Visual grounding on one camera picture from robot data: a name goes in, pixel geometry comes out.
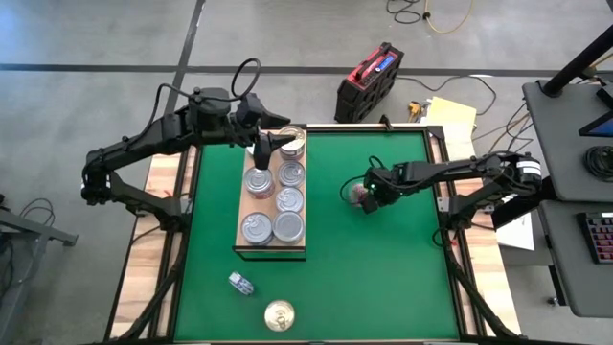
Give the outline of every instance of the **green felt mat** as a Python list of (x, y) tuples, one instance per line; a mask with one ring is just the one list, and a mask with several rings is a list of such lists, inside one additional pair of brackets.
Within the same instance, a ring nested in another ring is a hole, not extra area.
[[(310, 133), (306, 262), (245, 262), (234, 251), (243, 149), (204, 150), (177, 318), (176, 340), (448, 339), (457, 327), (431, 190), (371, 215), (338, 189), (377, 155), (425, 160), (420, 133)], [(237, 271), (256, 289), (228, 283)], [(289, 301), (296, 321), (268, 330), (268, 303)]]

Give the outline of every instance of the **silver can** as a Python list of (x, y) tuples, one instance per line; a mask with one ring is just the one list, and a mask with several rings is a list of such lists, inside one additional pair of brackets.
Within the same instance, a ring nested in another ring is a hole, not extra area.
[(256, 168), (249, 169), (243, 177), (247, 192), (257, 199), (265, 199), (275, 193), (275, 184), (270, 170), (261, 171)]
[(279, 134), (296, 136), (294, 141), (281, 146), (281, 157), (286, 160), (300, 159), (305, 153), (305, 132), (296, 126), (285, 126), (279, 130)]
[(280, 212), (300, 212), (305, 205), (305, 197), (300, 190), (293, 187), (284, 187), (277, 193), (277, 210)]
[(294, 324), (296, 312), (287, 301), (272, 301), (264, 311), (266, 326), (275, 332), (284, 332)]
[(295, 212), (281, 212), (275, 217), (272, 231), (281, 242), (295, 244), (305, 236), (305, 222)]
[(285, 187), (300, 187), (305, 182), (305, 167), (297, 161), (283, 162), (279, 167), (279, 183)]
[(270, 218), (260, 212), (247, 215), (240, 224), (242, 236), (254, 245), (267, 245), (273, 239)]

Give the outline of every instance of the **gold can lid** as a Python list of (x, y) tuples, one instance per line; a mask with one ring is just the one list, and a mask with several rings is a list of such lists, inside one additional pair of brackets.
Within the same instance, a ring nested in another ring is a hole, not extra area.
[(272, 301), (266, 307), (264, 313), (264, 321), (266, 326), (275, 332), (283, 332), (288, 330), (294, 323), (294, 308), (287, 301), (277, 300)]

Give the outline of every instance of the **yellow cable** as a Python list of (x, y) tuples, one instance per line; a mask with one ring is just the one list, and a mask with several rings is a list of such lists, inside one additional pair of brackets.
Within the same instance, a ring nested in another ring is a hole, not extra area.
[[(428, 13), (428, 3), (429, 2), (430, 2), (430, 0), (425, 0), (425, 8), (423, 10), (424, 13)], [(470, 0), (470, 8), (468, 8), (468, 13), (466, 14), (466, 17), (464, 17), (464, 19), (462, 19), (460, 24), (457, 27), (455, 27), (454, 29), (452, 29), (452, 30), (449, 30), (449, 31), (446, 31), (446, 32), (441, 31), (441, 30), (439, 30), (439, 29), (434, 27), (434, 24), (432, 24), (432, 22), (430, 21), (429, 17), (426, 17), (425, 20), (428, 22), (428, 25), (430, 26), (430, 28), (432, 28), (432, 30), (434, 30), (437, 34), (441, 34), (441, 35), (451, 34), (451, 33), (456, 32), (458, 29), (460, 29), (464, 25), (466, 20), (470, 17), (470, 14), (472, 13), (473, 4), (474, 4), (474, 0)]]

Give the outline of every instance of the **concrete floor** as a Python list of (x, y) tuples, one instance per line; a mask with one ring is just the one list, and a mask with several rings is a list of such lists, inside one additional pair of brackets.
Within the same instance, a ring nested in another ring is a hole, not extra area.
[[(438, 0), (432, 1), (431, 11), (446, 28), (462, 19), (467, 5)], [(384, 0), (208, 0), (192, 53), (183, 58), (191, 66), (232, 66), (254, 56), (265, 66), (351, 67), (380, 42), (391, 41), (406, 54), (402, 66), (418, 74), (426, 68), (439, 76), (463, 68), (490, 69), (492, 75), (514, 70), (523, 77), (487, 79), (498, 99), (478, 118), (479, 135), (503, 125), (522, 104), (522, 83), (534, 81), (542, 70), (562, 67), (613, 19), (604, 0), (475, 0), (461, 30), (437, 35), (423, 23), (395, 23), (384, 7)], [(16, 343), (102, 340), (134, 218), (120, 205), (86, 206), (79, 196), (79, 172), (88, 150), (138, 132), (157, 85), (177, 80), (175, 73), (49, 72), (58, 66), (40, 64), (116, 70), (118, 65), (145, 65), (151, 72), (166, 66), (174, 71), (194, 8), (196, 0), (0, 0), (0, 192), (17, 210), (35, 197), (50, 198), (57, 209), (56, 226), (80, 234), (74, 248), (49, 246)], [(9, 64), (38, 66), (25, 72), (32, 66)], [(2, 71), (7, 68), (17, 71)], [(231, 77), (187, 74), (181, 87), (229, 87)], [(270, 110), (296, 123), (331, 123), (342, 78), (262, 75), (255, 91)], [(430, 85), (446, 79), (418, 78)], [(478, 109), (491, 97), (475, 80), (452, 81), (438, 93), (399, 80), (365, 122), (383, 113), (404, 122), (408, 101), (434, 95)], [(526, 135), (534, 138), (531, 130)], [(475, 149), (486, 152), (494, 139), (475, 142)], [(537, 141), (526, 150), (541, 157)], [(143, 161), (121, 175), (139, 186), (147, 169)], [(542, 301), (553, 294), (546, 270), (514, 267), (509, 273), (524, 334), (613, 343), (613, 321), (579, 319)]]

